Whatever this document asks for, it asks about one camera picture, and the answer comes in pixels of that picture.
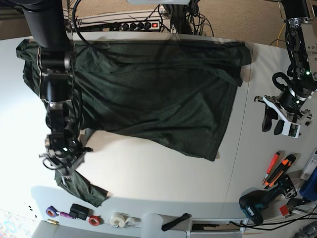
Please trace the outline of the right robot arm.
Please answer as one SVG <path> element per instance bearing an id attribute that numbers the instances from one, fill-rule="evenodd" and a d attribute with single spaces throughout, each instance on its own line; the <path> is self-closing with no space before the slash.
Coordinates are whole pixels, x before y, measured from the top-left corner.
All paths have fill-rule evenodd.
<path id="1" fill-rule="evenodd" d="M 82 103 L 74 104 L 75 49 L 72 25 L 60 0 L 18 0 L 30 32 L 39 44 L 39 97 L 47 104 L 46 153 L 42 156 L 62 179 L 71 179 L 92 149 L 80 140 Z"/>

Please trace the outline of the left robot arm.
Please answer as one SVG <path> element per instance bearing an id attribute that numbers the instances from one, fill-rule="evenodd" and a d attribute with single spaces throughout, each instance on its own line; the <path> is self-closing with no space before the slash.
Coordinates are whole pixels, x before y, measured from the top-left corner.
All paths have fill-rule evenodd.
<path id="1" fill-rule="evenodd" d="M 262 131 L 277 124 L 275 135 L 298 138 L 303 124 L 309 125 L 313 115 L 303 104 L 317 91 L 317 32 L 313 21 L 317 6 L 309 0 L 280 0 L 280 14 L 285 23 L 285 44 L 290 58 L 286 73 L 272 76 L 273 84 L 280 90 L 278 96 L 256 96 L 255 101 L 265 104 Z"/>

